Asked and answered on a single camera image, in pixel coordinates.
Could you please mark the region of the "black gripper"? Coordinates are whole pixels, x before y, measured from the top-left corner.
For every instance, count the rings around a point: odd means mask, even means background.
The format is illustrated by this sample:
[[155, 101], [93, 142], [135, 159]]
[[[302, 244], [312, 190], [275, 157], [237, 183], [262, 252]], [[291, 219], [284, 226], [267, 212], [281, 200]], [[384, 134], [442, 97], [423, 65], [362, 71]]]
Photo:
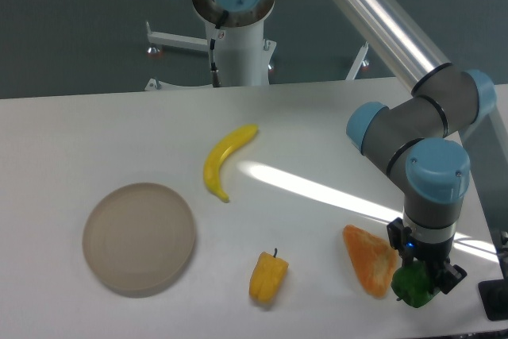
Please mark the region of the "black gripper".
[[451, 264], [449, 253], [455, 236], [455, 224], [443, 229], [427, 229], [410, 219], [396, 218], [387, 226], [390, 246], [402, 260], [402, 267], [415, 260], [423, 262], [431, 272], [433, 289], [447, 295], [467, 277], [467, 272]]

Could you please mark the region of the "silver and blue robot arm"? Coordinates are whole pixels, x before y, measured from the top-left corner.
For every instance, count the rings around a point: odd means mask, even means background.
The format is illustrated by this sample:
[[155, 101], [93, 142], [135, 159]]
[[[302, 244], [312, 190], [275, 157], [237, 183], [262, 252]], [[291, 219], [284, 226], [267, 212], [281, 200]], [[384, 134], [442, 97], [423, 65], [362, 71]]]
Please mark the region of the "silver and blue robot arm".
[[[275, 0], [193, 0], [206, 25], [203, 48], [214, 87], [268, 82], [264, 19]], [[404, 268], [422, 267], [430, 293], [450, 292], [465, 270], [449, 259], [470, 160], [448, 136], [481, 121], [496, 93], [481, 71], [457, 69], [395, 0], [333, 0], [411, 99], [395, 108], [360, 106], [346, 133], [404, 194], [404, 213], [387, 227]]]

